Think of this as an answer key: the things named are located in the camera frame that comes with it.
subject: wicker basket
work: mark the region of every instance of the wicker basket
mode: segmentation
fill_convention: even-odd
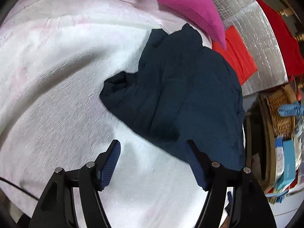
[[[275,138],[283,135],[284,140],[292,139],[295,129],[295,117],[281,117],[278,113],[278,108],[281,105],[290,103],[285,95],[284,89],[281,88],[277,90],[265,99],[268,105]]]

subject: wooden chair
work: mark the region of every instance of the wooden chair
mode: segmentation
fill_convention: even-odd
[[[304,9],[302,1],[298,0],[279,0],[283,5],[286,6],[285,9],[278,11],[281,16],[292,16],[294,15],[297,20],[297,30],[299,33],[294,36],[294,38],[300,43],[304,42]]]

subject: silver insulation mat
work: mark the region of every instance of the silver insulation mat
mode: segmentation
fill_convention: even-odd
[[[273,30],[256,0],[213,0],[225,30],[234,25],[258,71],[243,85],[243,96],[286,83],[287,74]]]

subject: pink pillow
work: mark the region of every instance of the pink pillow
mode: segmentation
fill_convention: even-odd
[[[226,49],[225,30],[212,0],[157,0],[203,29],[214,41]]]

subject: metal screw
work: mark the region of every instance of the metal screw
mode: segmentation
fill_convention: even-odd
[[[219,162],[216,162],[216,161],[213,161],[211,163],[211,165],[214,167],[214,168],[218,168],[220,166]]]
[[[61,167],[56,167],[55,172],[56,172],[56,173],[60,173],[60,172],[62,172],[62,170],[63,170],[63,169],[62,169]]]
[[[87,164],[86,164],[86,166],[88,167],[88,168],[92,168],[92,167],[94,167],[94,165],[95,165],[95,163],[94,162],[88,162]]]
[[[250,173],[251,172],[251,170],[248,168],[248,167],[245,167],[244,169],[243,169],[243,171],[245,172],[245,173]]]

